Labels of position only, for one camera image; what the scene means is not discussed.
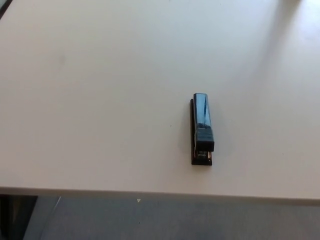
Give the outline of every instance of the white desk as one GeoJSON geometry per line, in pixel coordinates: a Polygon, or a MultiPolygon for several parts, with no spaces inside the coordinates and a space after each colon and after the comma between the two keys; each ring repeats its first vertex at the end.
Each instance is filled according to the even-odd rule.
{"type": "Polygon", "coordinates": [[[316,0],[14,0],[0,192],[320,202],[316,0]],[[209,96],[213,166],[192,166],[209,96]]]}

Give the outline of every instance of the cable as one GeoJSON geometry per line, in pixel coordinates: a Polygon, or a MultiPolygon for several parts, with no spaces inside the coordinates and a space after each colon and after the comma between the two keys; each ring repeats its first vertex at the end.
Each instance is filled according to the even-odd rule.
{"type": "Polygon", "coordinates": [[[49,213],[49,216],[47,217],[47,219],[46,219],[46,221],[45,221],[45,223],[44,223],[43,229],[42,229],[42,231],[41,231],[39,240],[43,240],[43,237],[44,237],[44,235],[45,235],[45,231],[46,231],[46,229],[48,228],[48,225],[49,225],[50,221],[52,220],[52,217],[53,217],[53,215],[54,215],[54,213],[55,213],[55,211],[56,211],[56,208],[57,208],[60,200],[61,200],[61,196],[58,197],[58,200],[56,201],[54,207],[52,208],[51,212],[49,213]]]}

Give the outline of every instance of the table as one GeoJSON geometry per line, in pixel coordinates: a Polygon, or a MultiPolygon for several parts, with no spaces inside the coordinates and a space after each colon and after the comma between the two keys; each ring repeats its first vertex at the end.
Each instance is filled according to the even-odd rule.
{"type": "Polygon", "coordinates": [[[320,202],[320,4],[14,0],[0,193],[320,202]],[[213,166],[193,166],[207,93],[213,166]]]}

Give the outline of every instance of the black stapler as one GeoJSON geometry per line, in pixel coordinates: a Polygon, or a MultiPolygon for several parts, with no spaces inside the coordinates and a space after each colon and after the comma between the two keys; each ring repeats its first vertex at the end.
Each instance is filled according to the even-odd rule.
{"type": "Polygon", "coordinates": [[[215,141],[207,94],[193,94],[193,99],[190,100],[190,125],[191,164],[211,166],[215,141]]]}

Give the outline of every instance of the floor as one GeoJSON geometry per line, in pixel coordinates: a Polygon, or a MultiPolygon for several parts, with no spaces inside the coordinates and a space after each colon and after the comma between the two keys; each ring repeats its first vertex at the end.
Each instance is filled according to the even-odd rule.
{"type": "Polygon", "coordinates": [[[25,240],[318,240],[320,207],[40,197],[25,240]]]}

